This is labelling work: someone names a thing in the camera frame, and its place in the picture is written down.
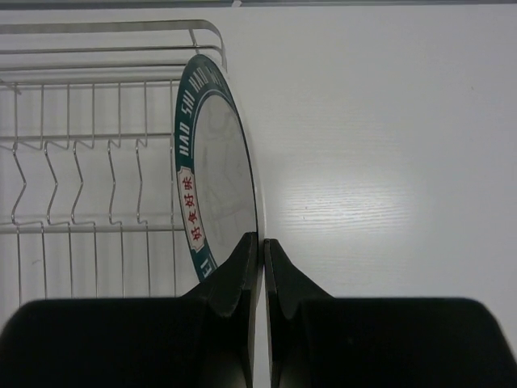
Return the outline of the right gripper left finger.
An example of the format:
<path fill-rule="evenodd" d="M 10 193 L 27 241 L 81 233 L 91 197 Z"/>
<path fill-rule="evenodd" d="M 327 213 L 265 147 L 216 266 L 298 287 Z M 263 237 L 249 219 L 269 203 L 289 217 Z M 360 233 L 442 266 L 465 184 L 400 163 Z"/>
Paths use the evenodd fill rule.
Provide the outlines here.
<path fill-rule="evenodd" d="M 4 387 L 207 387 L 252 383 L 259 239 L 180 297 L 29 302 L 1 334 Z"/>

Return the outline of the green rimmed white plate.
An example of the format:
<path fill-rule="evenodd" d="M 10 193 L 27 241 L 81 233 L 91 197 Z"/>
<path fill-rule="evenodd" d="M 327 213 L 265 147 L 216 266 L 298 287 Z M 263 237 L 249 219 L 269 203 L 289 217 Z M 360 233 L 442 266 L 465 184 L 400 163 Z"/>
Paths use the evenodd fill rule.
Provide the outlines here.
<path fill-rule="evenodd" d="M 174 169 L 188 251 L 204 281 L 242 235 L 263 235 L 263 201 L 248 124 L 227 73 L 196 54 L 174 109 Z"/>

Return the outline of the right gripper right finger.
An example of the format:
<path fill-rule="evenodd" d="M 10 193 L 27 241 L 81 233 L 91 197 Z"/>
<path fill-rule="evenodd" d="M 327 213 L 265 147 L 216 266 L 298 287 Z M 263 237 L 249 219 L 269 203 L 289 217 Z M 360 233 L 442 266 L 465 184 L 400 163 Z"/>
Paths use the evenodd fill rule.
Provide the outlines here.
<path fill-rule="evenodd" d="M 491 312 L 463 297 L 334 297 L 264 243 L 274 387 L 513 387 Z"/>

